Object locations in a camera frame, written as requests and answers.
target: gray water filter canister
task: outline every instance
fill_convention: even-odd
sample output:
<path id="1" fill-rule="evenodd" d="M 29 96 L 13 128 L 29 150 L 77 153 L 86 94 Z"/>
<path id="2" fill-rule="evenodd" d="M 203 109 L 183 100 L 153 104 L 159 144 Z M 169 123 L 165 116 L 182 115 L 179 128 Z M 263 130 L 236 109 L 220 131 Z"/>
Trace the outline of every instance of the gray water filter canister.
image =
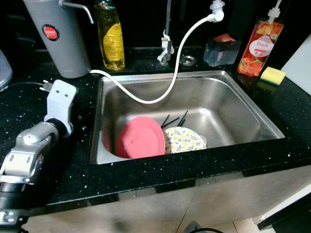
<path id="1" fill-rule="evenodd" d="M 64 78 L 87 75 L 91 66 L 75 10 L 59 0 L 23 0 L 59 73 Z"/>

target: dish soap bottle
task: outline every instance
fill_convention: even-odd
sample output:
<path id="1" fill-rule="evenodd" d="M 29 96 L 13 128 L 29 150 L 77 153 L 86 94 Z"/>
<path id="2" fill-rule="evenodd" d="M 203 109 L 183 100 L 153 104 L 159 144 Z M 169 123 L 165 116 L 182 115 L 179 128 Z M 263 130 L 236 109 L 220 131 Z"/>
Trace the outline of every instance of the dish soap bottle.
<path id="1" fill-rule="evenodd" d="M 124 69 L 122 30 L 116 7 L 112 0 L 95 0 L 94 12 L 104 66 L 111 70 Z"/>
<path id="2" fill-rule="evenodd" d="M 278 0 L 276 6 L 269 11 L 268 19 L 256 22 L 238 65 L 238 73 L 254 77 L 259 76 L 283 29 L 283 24 L 275 22 L 275 18 L 280 14 L 279 5 L 281 1 Z"/>

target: sink basin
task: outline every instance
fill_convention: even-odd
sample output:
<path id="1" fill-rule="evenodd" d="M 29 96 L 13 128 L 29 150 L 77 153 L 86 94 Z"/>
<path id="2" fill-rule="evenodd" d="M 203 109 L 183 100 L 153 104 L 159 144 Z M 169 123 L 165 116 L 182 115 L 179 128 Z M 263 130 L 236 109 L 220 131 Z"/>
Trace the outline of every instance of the sink basin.
<path id="1" fill-rule="evenodd" d="M 172 76 L 151 74 L 115 78 L 139 98 L 153 100 L 166 91 Z M 284 137 L 225 71 L 179 73 L 171 93 L 151 105 L 134 101 L 109 79 L 102 78 L 97 101 L 91 164 L 127 160 L 115 155 L 116 142 L 124 125 L 138 116 L 151 117 L 161 125 L 168 114 L 170 119 L 181 118 L 188 110 L 183 127 L 204 136 L 207 148 Z M 164 129 L 177 124 L 178 121 Z"/>

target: black granite countertop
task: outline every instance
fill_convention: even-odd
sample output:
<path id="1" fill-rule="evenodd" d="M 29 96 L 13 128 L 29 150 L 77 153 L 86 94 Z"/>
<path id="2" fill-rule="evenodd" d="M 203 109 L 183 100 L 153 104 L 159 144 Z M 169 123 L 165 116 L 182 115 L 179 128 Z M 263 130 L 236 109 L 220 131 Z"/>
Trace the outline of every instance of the black granite countertop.
<path id="1" fill-rule="evenodd" d="M 152 52 L 138 57 L 129 59 L 127 68 L 115 75 L 173 72 L 173 65 L 160 66 Z M 46 184 L 54 188 L 45 208 L 33 214 L 116 201 L 118 193 L 131 190 L 156 187 L 157 192 L 163 192 L 194 186 L 196 179 L 210 176 L 242 172 L 247 177 L 311 164 L 310 95 L 287 78 L 274 86 L 238 75 L 234 66 L 216 69 L 229 72 L 285 138 L 91 166 L 88 159 L 92 133 L 88 131 L 64 140 L 53 152 L 57 155 L 51 155 L 54 166 L 49 167 L 52 175 Z M 179 72 L 195 70 L 215 68 L 199 59 L 196 66 L 181 67 Z M 64 79 L 53 63 L 38 63 L 22 74 L 17 71 L 12 83 L 43 79 L 64 80 L 79 88 L 79 98 L 85 103 L 96 103 L 99 76 Z M 1 161 L 22 130 L 42 121 L 47 95 L 33 84 L 15 85 L 0 93 Z"/>

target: sponge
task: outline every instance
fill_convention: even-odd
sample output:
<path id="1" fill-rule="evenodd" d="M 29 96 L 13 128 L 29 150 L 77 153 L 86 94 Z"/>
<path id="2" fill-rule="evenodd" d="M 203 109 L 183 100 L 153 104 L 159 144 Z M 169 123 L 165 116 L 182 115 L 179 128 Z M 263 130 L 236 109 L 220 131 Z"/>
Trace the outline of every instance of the sponge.
<path id="1" fill-rule="evenodd" d="M 273 83 L 275 85 L 280 85 L 285 75 L 286 73 L 284 71 L 267 67 L 265 71 L 262 73 L 260 79 Z"/>

